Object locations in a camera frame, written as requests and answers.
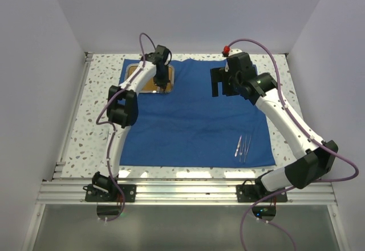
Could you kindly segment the steel instrument tray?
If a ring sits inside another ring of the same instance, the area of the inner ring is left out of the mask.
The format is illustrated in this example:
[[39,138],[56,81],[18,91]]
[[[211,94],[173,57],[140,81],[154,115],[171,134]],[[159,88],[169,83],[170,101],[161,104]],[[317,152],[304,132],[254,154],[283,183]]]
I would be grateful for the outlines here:
[[[120,78],[121,82],[124,82],[128,79],[134,71],[136,71],[138,67],[137,63],[132,63],[127,66],[124,70],[124,75]],[[151,78],[141,90],[141,93],[157,93],[157,94],[167,94],[172,92],[174,82],[175,82],[175,68],[172,65],[168,66],[168,75],[169,75],[169,82],[167,84],[166,89],[162,90],[160,87],[155,85],[153,78]]]

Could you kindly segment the blue surgical cloth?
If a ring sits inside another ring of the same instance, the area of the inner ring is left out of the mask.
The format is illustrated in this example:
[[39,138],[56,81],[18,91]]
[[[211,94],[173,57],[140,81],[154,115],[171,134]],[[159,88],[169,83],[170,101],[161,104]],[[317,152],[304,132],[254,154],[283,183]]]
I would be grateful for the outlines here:
[[[212,96],[210,69],[224,61],[173,61],[167,94],[140,93],[121,165],[253,168],[274,165],[265,115],[240,96]],[[246,162],[234,157],[238,139],[251,136]]]

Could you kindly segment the thin steel tweezers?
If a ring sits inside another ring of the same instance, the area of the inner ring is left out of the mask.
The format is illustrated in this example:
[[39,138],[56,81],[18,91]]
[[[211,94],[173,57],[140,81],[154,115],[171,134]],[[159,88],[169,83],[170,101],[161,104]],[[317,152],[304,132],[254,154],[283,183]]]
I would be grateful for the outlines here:
[[246,161],[246,140],[241,142],[240,146],[240,161]]
[[252,137],[245,137],[245,144],[244,144],[244,163],[246,162],[247,156],[248,156],[248,152],[249,152],[249,148],[250,148],[250,143],[251,143],[251,139]]

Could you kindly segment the steel scalpel handle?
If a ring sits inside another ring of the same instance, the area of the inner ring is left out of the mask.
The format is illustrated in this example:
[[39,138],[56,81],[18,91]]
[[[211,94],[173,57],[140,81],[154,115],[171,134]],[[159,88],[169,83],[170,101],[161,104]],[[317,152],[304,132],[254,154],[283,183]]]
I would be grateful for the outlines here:
[[242,142],[242,136],[239,137],[237,147],[234,153],[234,157],[237,157],[238,154],[241,154],[241,142]]

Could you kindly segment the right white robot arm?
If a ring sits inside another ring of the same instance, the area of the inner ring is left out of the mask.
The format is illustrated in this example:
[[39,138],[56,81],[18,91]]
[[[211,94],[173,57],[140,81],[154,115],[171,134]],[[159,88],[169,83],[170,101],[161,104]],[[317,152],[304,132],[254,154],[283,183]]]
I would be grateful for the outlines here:
[[293,111],[284,95],[279,93],[277,81],[268,73],[258,74],[248,53],[238,49],[224,54],[226,66],[210,71],[212,95],[218,96],[218,84],[226,96],[240,95],[263,112],[287,141],[295,162],[266,172],[255,180],[253,192],[261,201],[267,201],[275,191],[294,186],[303,189],[329,173],[338,151],[334,141],[324,141],[293,112],[298,124],[290,118]]

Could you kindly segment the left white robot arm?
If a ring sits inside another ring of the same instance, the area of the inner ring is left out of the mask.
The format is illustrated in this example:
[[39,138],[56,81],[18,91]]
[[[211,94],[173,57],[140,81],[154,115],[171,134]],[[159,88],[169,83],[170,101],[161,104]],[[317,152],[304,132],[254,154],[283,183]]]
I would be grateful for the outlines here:
[[121,188],[118,187],[119,160],[121,152],[131,127],[136,123],[139,114],[137,97],[145,85],[152,80],[161,92],[167,89],[169,79],[169,63],[172,60],[171,51],[161,45],[154,52],[144,54],[133,73],[118,86],[111,86],[108,91],[107,104],[102,113],[107,120],[98,125],[111,126],[107,137],[105,158],[102,160],[87,194],[97,201],[123,201]]

